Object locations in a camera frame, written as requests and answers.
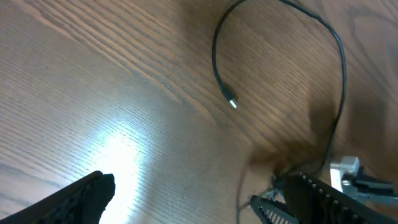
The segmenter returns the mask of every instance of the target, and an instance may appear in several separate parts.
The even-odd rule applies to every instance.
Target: black cable
[[[215,33],[214,33],[214,37],[213,37],[213,46],[212,46],[212,51],[211,51],[211,58],[212,58],[212,62],[213,62],[213,70],[214,70],[214,75],[216,77],[217,83],[220,86],[221,92],[223,93],[223,95],[225,96],[225,98],[234,106],[234,108],[237,107],[236,105],[236,101],[234,99],[234,96],[231,92],[231,90],[229,90],[223,83],[219,73],[218,73],[218,69],[217,69],[217,62],[216,62],[216,45],[217,45],[217,38],[218,38],[218,34],[220,33],[221,30],[221,26],[223,25],[225,19],[228,17],[228,15],[232,12],[232,10],[234,8],[236,8],[236,6],[240,5],[241,3],[243,3],[246,0],[238,0],[236,1],[231,7],[229,7],[227,9],[227,11],[223,14],[223,16],[221,17],[220,21],[217,24]],[[336,134],[336,129],[337,129],[337,125],[338,122],[341,118],[341,115],[343,114],[343,108],[344,108],[344,104],[345,104],[345,100],[346,100],[346,94],[347,94],[347,68],[346,68],[346,57],[345,57],[345,53],[344,53],[344,47],[343,47],[343,43],[340,40],[340,37],[338,36],[338,34],[335,32],[335,30],[331,27],[331,25],[329,25],[326,21],[324,21],[320,16],[306,10],[305,8],[295,4],[294,2],[291,2],[289,0],[279,0],[282,3],[288,4],[296,9],[298,9],[299,11],[303,12],[304,14],[316,19],[317,21],[319,21],[322,25],[324,25],[329,31],[330,33],[334,36],[334,38],[336,39],[339,51],[340,51],[340,57],[341,57],[341,69],[342,69],[342,75],[343,75],[343,86],[342,86],[342,93],[341,93],[341,99],[340,99],[340,105],[338,108],[338,112],[337,112],[337,116],[334,120],[334,122],[332,123],[332,128],[330,131],[330,135],[329,135],[329,139],[328,139],[328,144],[326,146],[326,152],[325,155],[323,157],[323,160],[319,166],[319,168],[314,171],[311,175],[318,177],[322,174],[323,170],[325,169],[326,165],[329,163],[330,159],[331,159],[331,153],[333,150],[333,140],[335,138],[335,134]],[[297,166],[293,166],[293,168],[291,168],[290,170],[288,170],[288,172],[286,172],[283,177],[291,174],[292,172],[295,172],[296,170],[298,170],[301,167],[300,165]],[[239,223],[239,213],[242,210],[242,208],[237,207],[237,222]]]

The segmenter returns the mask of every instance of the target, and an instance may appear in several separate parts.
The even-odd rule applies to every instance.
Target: wooden surface
[[[341,91],[333,37],[279,1],[239,6],[218,45],[233,110],[210,56],[232,3],[1,1],[0,218],[101,170],[116,178],[103,223],[233,223],[252,152],[260,168],[242,199],[266,187],[258,170],[322,154]],[[335,155],[398,184],[398,2],[300,3],[345,45]],[[375,209],[398,219],[397,207]],[[257,223],[250,213],[243,223]]]

